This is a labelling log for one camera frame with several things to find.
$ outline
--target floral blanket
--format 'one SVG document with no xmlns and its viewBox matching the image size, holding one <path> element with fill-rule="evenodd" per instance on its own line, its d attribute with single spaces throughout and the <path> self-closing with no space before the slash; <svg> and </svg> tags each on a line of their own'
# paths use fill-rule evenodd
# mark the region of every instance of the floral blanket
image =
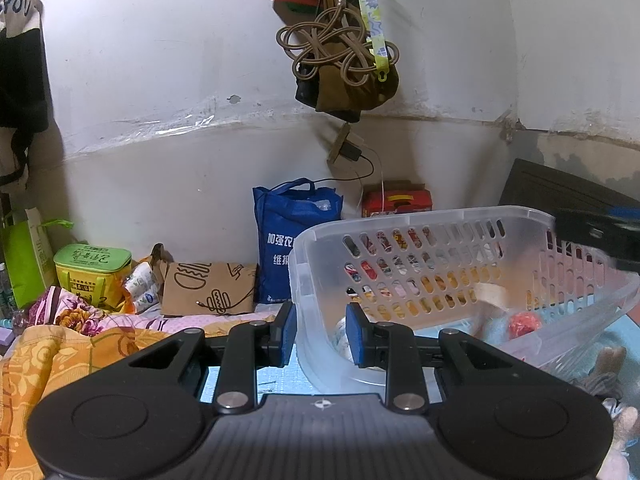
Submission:
<svg viewBox="0 0 640 480">
<path fill-rule="evenodd" d="M 213 323 L 237 324 L 254 319 L 273 319 L 276 310 L 254 312 L 252 314 L 238 314 L 236 316 L 214 316 L 203 314 L 200 316 L 149 318 L 139 314 L 112 314 L 88 304 L 83 298 L 61 288 L 49 287 L 38 301 L 29 309 L 29 326 L 59 325 L 76 332 L 95 336 L 105 330 L 116 327 L 145 328 L 174 334 L 185 328 L 203 328 Z"/>
<path fill-rule="evenodd" d="M 204 330 L 207 336 L 227 335 L 238 322 L 220 322 Z M 26 421 L 42 397 L 167 336 L 131 328 L 111 328 L 93 337 L 54 325 L 25 330 L 14 353 L 0 362 L 2 480 L 44 478 L 25 435 Z"/>
</svg>

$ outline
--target blue tote bag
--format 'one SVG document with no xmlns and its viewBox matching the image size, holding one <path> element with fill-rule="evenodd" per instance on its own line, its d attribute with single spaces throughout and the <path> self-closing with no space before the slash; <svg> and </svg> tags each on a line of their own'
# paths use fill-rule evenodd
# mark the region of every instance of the blue tote bag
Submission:
<svg viewBox="0 0 640 480">
<path fill-rule="evenodd" d="M 308 184 L 308 190 L 293 189 Z M 293 240 L 314 225 L 340 219 L 342 197 L 328 187 L 299 178 L 275 189 L 254 187 L 260 266 L 258 301 L 280 303 L 291 299 L 289 252 Z"/>
</svg>

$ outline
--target green lanyard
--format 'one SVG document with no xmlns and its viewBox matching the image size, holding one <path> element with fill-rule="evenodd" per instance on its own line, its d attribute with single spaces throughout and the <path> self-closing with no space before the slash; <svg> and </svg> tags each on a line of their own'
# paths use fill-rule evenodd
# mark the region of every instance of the green lanyard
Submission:
<svg viewBox="0 0 640 480">
<path fill-rule="evenodd" d="M 372 54 L 376 60 L 378 80 L 386 81 L 389 73 L 389 59 L 386 51 L 385 35 L 382 33 L 382 18 L 378 0 L 359 0 L 362 21 L 371 36 Z"/>
</svg>

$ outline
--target plastic laundry basket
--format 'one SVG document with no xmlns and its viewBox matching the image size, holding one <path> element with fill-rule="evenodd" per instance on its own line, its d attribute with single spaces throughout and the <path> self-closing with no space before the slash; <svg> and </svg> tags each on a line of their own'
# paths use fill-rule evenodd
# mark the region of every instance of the plastic laundry basket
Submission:
<svg viewBox="0 0 640 480">
<path fill-rule="evenodd" d="M 474 285 L 509 282 L 539 330 L 502 350 L 568 378 L 589 343 L 640 301 L 640 278 L 606 254 L 563 242 L 552 217 L 517 206 L 331 222 L 299 235 L 289 255 L 298 361 L 321 392 L 381 392 L 385 373 L 359 369 L 331 343 L 346 304 L 414 330 L 452 325 L 478 307 Z"/>
</svg>

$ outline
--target blue gripper pad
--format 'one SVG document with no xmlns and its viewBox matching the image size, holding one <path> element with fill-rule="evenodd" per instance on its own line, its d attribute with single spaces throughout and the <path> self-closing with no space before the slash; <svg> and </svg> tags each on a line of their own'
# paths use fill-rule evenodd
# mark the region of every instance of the blue gripper pad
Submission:
<svg viewBox="0 0 640 480">
<path fill-rule="evenodd" d="M 347 340 L 351 348 L 353 363 L 360 365 L 364 361 L 364 342 L 362 340 L 362 329 L 358 323 L 358 318 L 350 304 L 347 305 L 346 316 L 344 319 L 344 329 L 347 334 Z"/>
<path fill-rule="evenodd" d="M 298 330 L 298 315 L 296 314 L 296 307 L 292 306 L 289 310 L 287 320 L 282 327 L 282 365 L 289 364 L 291 357 L 291 351 L 293 350 L 293 343 L 296 340 L 296 332 Z"/>
</svg>

